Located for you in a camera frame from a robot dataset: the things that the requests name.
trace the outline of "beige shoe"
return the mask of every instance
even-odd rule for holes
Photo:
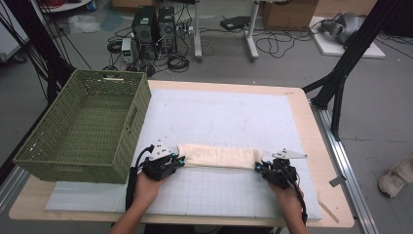
[[[400,177],[394,168],[389,169],[379,179],[380,190],[391,198],[395,197],[405,185],[406,180]]]
[[[413,153],[403,159],[397,166],[390,168],[379,179],[379,188],[393,198],[406,183],[413,182]]]

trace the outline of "cream cloth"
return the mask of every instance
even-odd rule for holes
[[[178,145],[179,157],[185,156],[185,166],[254,169],[263,152],[251,148],[213,147],[200,144]]]

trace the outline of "person's left hand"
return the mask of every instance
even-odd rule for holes
[[[168,178],[166,177],[160,181],[156,181],[150,179],[144,172],[141,172],[137,175],[133,202],[149,208],[149,206],[151,206],[155,201],[159,188],[165,181],[167,181],[167,179]]]

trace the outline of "green woven basket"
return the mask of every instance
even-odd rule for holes
[[[76,70],[14,162],[47,181],[125,183],[150,98],[145,73]]]

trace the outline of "white plastic bag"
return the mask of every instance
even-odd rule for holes
[[[96,22],[95,17],[91,16],[71,17],[69,18],[69,27],[71,34],[99,31],[99,23]]]

